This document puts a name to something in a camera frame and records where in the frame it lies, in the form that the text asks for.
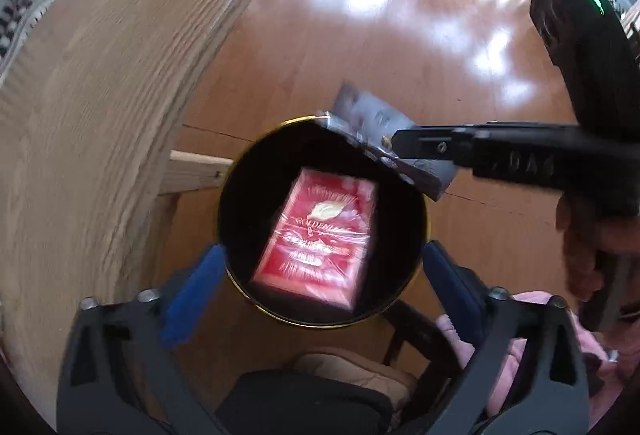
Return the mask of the right hand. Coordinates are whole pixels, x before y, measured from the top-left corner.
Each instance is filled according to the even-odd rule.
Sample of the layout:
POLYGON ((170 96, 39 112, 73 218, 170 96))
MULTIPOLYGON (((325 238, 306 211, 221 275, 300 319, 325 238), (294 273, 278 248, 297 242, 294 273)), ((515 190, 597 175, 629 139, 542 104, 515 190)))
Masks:
POLYGON ((562 233, 566 288, 579 302, 587 302, 603 288, 596 254, 608 252, 639 259, 639 218, 596 221, 587 203, 562 196, 556 206, 555 227, 562 233))

